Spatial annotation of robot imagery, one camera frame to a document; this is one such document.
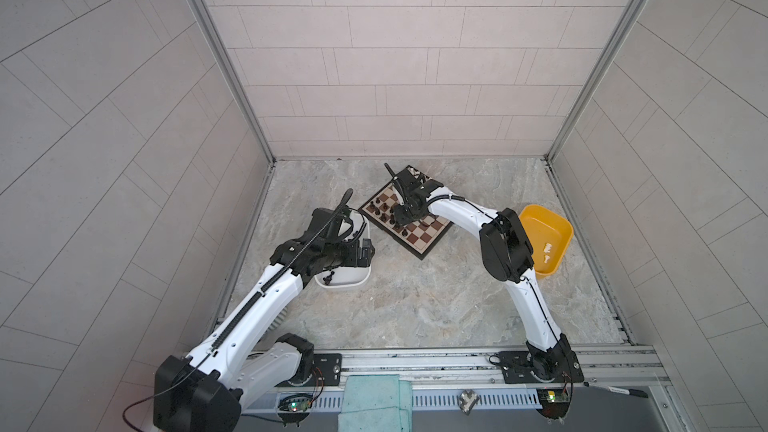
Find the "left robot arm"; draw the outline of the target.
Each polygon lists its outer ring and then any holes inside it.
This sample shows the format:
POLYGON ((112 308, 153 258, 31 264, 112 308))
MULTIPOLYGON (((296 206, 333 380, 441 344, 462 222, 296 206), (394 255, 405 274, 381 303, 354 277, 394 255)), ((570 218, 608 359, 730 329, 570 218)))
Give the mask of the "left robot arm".
POLYGON ((313 211, 308 229, 279 245, 257 284, 185 357, 155 373, 153 424, 160 431, 232 431, 243 410, 283 382, 312 376, 314 346, 285 334, 260 355, 253 349, 313 278, 339 268, 368 271, 375 253, 363 216, 352 218, 346 190, 333 209, 313 211))

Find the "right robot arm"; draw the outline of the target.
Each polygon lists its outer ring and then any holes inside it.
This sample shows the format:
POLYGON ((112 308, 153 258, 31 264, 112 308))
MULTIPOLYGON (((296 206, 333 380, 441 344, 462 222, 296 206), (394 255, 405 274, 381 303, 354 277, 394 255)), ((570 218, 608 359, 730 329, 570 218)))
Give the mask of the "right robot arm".
POLYGON ((407 169, 386 170, 397 197, 396 224, 405 226, 433 214, 478 239, 485 270, 505 286, 524 326, 528 355, 518 368, 544 383, 581 383, 580 363, 543 298, 533 246, 517 213, 477 205, 441 182, 416 177, 407 169))

